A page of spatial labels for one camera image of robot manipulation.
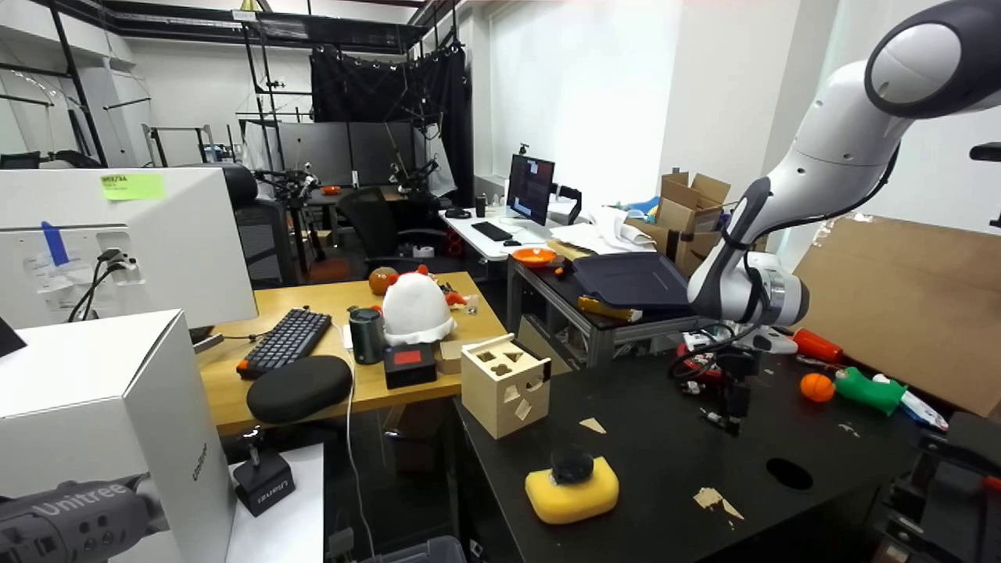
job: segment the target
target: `white helmet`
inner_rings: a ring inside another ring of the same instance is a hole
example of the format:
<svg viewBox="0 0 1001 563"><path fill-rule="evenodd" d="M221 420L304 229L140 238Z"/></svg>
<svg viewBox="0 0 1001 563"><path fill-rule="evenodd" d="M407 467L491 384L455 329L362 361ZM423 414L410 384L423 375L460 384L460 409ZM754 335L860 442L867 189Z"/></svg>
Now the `white helmet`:
<svg viewBox="0 0 1001 563"><path fill-rule="evenodd" d="M399 275L381 301L389 343L435 343L455 332L445 291L433 275Z"/></svg>

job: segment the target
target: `stool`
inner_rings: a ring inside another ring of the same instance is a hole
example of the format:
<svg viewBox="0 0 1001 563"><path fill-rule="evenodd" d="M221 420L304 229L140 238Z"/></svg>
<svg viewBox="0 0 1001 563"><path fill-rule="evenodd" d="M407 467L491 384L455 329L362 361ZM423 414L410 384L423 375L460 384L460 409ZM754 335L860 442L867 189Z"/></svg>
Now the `stool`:
<svg viewBox="0 0 1001 563"><path fill-rule="evenodd" d="M342 357L304 357L257 378L246 406L261 426L292 426L342 404L350 384ZM254 515L294 491L285 458L261 448L261 426L246 435L251 460L235 470L235 495Z"/></svg>

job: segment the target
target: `wooden cube with holes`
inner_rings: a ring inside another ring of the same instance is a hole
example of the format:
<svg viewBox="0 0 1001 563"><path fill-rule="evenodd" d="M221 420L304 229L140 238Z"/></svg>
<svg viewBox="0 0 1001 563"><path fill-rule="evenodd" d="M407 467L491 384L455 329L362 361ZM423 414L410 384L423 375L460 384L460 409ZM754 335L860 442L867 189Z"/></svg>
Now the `wooden cube with holes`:
<svg viewBox="0 0 1001 563"><path fill-rule="evenodd" d="M463 346L463 406L497 442L549 414L549 361L507 338Z"/></svg>

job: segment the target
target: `green object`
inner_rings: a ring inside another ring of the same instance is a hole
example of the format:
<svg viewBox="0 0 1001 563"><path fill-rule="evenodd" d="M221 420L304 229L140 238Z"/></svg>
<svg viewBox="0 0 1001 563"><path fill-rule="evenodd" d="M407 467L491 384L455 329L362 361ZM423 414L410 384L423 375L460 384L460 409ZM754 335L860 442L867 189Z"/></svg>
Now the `green object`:
<svg viewBox="0 0 1001 563"><path fill-rule="evenodd" d="M163 175L101 175L101 195L109 203L123 199L163 199Z"/></svg>
<svg viewBox="0 0 1001 563"><path fill-rule="evenodd" d="M905 391L908 391L897 383L880 384L880 383L867 378L858 367L841 368L834 378L838 378L834 383L838 397L863 404L881 415L894 415L905 401Z"/></svg>

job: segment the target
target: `black keyboard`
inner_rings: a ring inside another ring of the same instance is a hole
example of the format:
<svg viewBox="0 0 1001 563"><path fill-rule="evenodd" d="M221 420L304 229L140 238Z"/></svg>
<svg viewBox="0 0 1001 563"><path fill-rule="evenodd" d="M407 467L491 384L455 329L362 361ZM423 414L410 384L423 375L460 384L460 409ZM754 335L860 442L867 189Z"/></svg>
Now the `black keyboard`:
<svg viewBox="0 0 1001 563"><path fill-rule="evenodd" d="M332 316L288 311L285 320L237 363L240 378L257 378L310 357L332 326Z"/></svg>
<svg viewBox="0 0 1001 563"><path fill-rule="evenodd" d="M494 223L473 223L475 233L481 233L491 242L509 242L514 234L497 229Z"/></svg>

